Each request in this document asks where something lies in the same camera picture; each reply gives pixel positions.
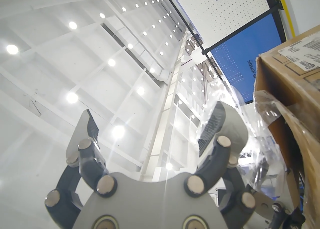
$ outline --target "ceiling light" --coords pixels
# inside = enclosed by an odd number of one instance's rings
[[[111,67],[113,67],[113,66],[115,66],[116,62],[115,62],[114,59],[110,59],[110,60],[108,60],[108,64],[109,64]]]
[[[11,55],[17,54],[19,51],[18,47],[15,45],[8,45],[7,46],[7,52]]]
[[[125,134],[125,128],[122,125],[117,125],[112,130],[112,135],[114,138],[122,138]]]
[[[165,168],[170,171],[170,170],[173,169],[173,165],[172,165],[171,163],[167,163],[167,164],[165,165]]]
[[[69,92],[68,95],[66,96],[66,100],[70,104],[74,104],[78,101],[78,96],[74,92]]]
[[[139,89],[137,90],[137,93],[138,93],[139,95],[143,95],[143,94],[144,94],[144,88],[139,87]]]
[[[70,27],[71,29],[76,29],[76,28],[77,28],[77,24],[74,23],[73,21],[71,21],[71,22],[69,22],[69,27]]]

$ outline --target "barcode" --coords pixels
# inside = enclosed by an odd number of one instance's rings
[[[287,57],[289,60],[291,60],[292,62],[296,62],[296,61],[299,60],[298,58],[294,58],[294,57],[292,57],[292,56],[290,56],[290,55],[287,55],[286,57]]]
[[[298,43],[300,43],[301,41],[298,41],[298,42],[296,42],[296,43],[294,43],[294,44],[292,44],[292,45],[290,45],[290,47],[293,47],[294,45],[297,45]]]
[[[303,45],[303,47],[320,51],[320,40],[313,40],[313,41]]]

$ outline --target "black rod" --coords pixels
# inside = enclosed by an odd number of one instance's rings
[[[231,34],[229,34],[228,36],[224,37],[222,40],[220,40],[219,42],[213,44],[211,47],[205,49],[202,54],[205,55],[207,52],[213,50],[214,48],[220,46],[221,44],[225,43],[227,40],[231,39],[232,37],[234,37],[235,35],[239,34],[241,31],[245,30],[246,28],[248,28],[249,26],[257,23],[259,20],[265,18],[267,15],[272,14],[274,12],[277,12],[279,9],[282,8],[282,4],[281,1],[276,1],[276,4],[270,8],[269,10],[267,10],[266,12],[262,13],[261,15],[257,16],[255,19],[249,21],[247,24],[243,25],[241,28],[238,28],[237,30],[235,30],[234,32],[232,32]]]
[[[186,27],[188,28],[188,30],[191,32],[192,36],[194,37],[194,39],[196,40],[196,42],[199,44],[199,47],[202,49],[202,51],[204,51],[205,49],[203,48],[203,46],[200,44],[200,41],[198,40],[198,38],[196,37],[196,35],[193,33],[192,29],[189,27],[188,23],[186,22],[186,20],[184,19],[184,17],[181,15],[179,9],[176,7],[176,5],[172,2],[172,0],[169,0],[169,2],[172,4],[172,6],[174,7],[174,9],[177,11],[179,17],[182,19],[183,23],[186,25]]]

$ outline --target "transparent plastic film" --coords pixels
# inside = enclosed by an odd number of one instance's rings
[[[286,166],[279,146],[268,125],[281,114],[265,93],[258,95],[264,105],[262,116],[255,103],[249,108],[235,89],[219,90],[208,98],[199,125],[199,156],[216,133],[231,140],[231,155],[238,159],[238,169],[246,184],[269,197],[278,197],[283,189]]]

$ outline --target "white ceiling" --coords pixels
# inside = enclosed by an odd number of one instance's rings
[[[43,200],[66,166],[65,149],[85,109],[99,127],[98,141],[109,170],[130,175],[142,166],[166,90],[165,83],[156,83],[154,77],[167,80],[183,35],[178,29],[172,31],[178,21],[167,16],[172,9],[154,1],[0,1],[4,228],[56,228]],[[75,30],[70,21],[77,24]],[[125,51],[129,43],[142,67]],[[9,44],[18,47],[18,54],[8,54]],[[108,65],[110,59],[115,66]],[[151,68],[155,72],[150,76]],[[66,100],[70,92],[79,97],[74,104]],[[118,125],[125,133],[116,140],[112,130]],[[90,190],[81,191],[85,201]],[[22,218],[12,221],[17,216]]]

